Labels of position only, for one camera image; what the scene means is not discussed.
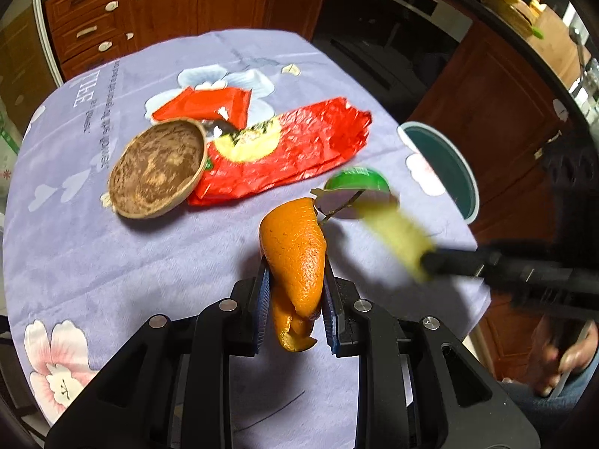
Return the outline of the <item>blue fleece sleeve forearm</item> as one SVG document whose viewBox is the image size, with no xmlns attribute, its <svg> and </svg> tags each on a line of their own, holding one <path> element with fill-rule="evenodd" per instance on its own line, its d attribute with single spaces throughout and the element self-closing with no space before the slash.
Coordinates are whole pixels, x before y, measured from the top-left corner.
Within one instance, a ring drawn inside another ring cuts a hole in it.
<svg viewBox="0 0 599 449">
<path fill-rule="evenodd" d="M 557 398 L 536 395 L 528 385 L 520 382 L 502 381 L 499 385 L 504 388 L 535 429 L 538 432 L 545 432 L 565 421 L 588 387 L 596 369 L 597 363 L 594 362 L 581 374 L 569 376 L 566 386 Z"/>
</svg>

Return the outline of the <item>person's right hand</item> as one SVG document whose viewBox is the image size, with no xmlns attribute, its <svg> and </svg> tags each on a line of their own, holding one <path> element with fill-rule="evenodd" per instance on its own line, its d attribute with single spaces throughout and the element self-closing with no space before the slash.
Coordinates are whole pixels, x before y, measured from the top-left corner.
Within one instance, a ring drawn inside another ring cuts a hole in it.
<svg viewBox="0 0 599 449">
<path fill-rule="evenodd" d="M 561 353 L 553 344 L 551 321 L 543 316 L 532 336 L 532 349 L 526 371 L 526 382 L 537 395 L 546 397 L 559 384 L 566 372 L 582 372 L 593 360 L 598 348 L 598 329 L 592 323 L 586 336 Z"/>
</svg>

